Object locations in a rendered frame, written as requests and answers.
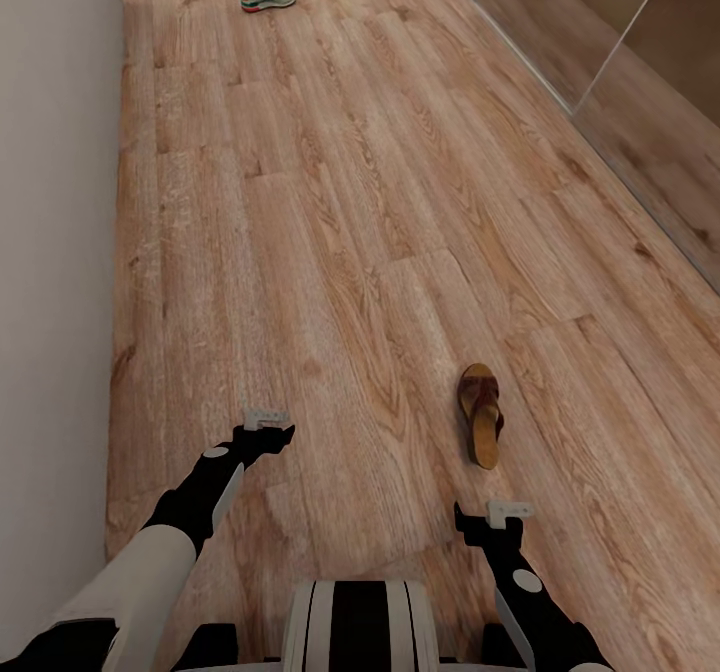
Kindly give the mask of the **robot trunk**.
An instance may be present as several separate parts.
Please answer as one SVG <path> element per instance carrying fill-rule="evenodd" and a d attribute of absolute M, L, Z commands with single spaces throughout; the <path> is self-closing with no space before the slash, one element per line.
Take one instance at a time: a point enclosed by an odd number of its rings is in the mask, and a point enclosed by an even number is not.
<path fill-rule="evenodd" d="M 292 596 L 280 672 L 440 672 L 419 581 L 304 581 Z"/>

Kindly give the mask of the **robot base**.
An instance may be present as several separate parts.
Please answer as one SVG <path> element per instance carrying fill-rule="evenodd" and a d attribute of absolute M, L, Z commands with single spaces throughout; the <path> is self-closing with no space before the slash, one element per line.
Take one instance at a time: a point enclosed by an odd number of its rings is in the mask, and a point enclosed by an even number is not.
<path fill-rule="evenodd" d="M 489 623 L 484 632 L 483 664 L 440 657 L 440 672 L 529 672 L 505 625 Z M 237 660 L 235 624 L 203 623 L 171 672 L 280 672 L 279 657 L 265 657 L 263 663 L 238 664 Z"/>

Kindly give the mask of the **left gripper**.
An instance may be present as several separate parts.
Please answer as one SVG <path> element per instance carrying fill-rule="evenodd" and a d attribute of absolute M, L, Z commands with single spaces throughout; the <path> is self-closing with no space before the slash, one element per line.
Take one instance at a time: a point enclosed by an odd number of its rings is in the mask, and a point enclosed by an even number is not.
<path fill-rule="evenodd" d="M 258 431 L 245 431 L 244 425 L 239 425 L 233 429 L 233 440 L 246 438 L 248 442 L 252 442 L 254 452 L 259 458 L 263 453 L 279 454 L 285 445 L 291 443 L 291 437 L 295 432 L 295 425 L 287 427 L 284 431 L 280 427 L 263 427 Z"/>

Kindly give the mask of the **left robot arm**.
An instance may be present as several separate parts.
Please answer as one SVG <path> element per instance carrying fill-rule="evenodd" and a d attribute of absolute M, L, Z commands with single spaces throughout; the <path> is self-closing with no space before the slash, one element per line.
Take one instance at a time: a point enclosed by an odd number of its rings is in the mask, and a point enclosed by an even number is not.
<path fill-rule="evenodd" d="M 233 442 L 206 450 L 176 491 L 163 493 L 153 516 L 76 597 L 0 672 L 150 672 L 205 539 L 211 539 L 263 453 L 279 454 L 295 425 L 284 409 L 247 409 Z"/>

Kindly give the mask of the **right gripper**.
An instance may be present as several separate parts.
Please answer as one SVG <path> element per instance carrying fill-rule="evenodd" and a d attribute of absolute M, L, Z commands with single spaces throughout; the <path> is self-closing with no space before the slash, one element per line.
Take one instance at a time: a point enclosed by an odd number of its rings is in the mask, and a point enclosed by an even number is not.
<path fill-rule="evenodd" d="M 454 512 L 455 527 L 457 531 L 463 531 L 465 543 L 482 547 L 488 558 L 496 546 L 514 546 L 516 550 L 521 549 L 523 524 L 520 518 L 507 517 L 506 529 L 493 529 L 485 517 L 463 515 L 458 503 L 454 504 Z"/>

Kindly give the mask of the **sandal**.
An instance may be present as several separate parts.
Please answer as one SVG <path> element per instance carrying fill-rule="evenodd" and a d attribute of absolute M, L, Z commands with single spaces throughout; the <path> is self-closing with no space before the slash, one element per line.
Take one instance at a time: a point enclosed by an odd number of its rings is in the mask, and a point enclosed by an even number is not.
<path fill-rule="evenodd" d="M 470 461 L 491 471 L 499 463 L 497 442 L 505 426 L 499 412 L 499 384 L 484 364 L 464 372 L 458 387 L 458 404 L 469 427 L 467 450 Z"/>

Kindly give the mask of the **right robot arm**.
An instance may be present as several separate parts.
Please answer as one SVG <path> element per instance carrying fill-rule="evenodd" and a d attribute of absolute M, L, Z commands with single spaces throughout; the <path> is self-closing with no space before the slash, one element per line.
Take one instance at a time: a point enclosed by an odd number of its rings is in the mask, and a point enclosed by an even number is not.
<path fill-rule="evenodd" d="M 463 515 L 454 504 L 455 527 L 465 543 L 482 547 L 496 585 L 496 610 L 529 672 L 614 672 L 590 631 L 573 623 L 550 598 L 541 578 L 521 555 L 521 517 L 534 515 L 529 502 L 485 504 L 489 515 Z"/>

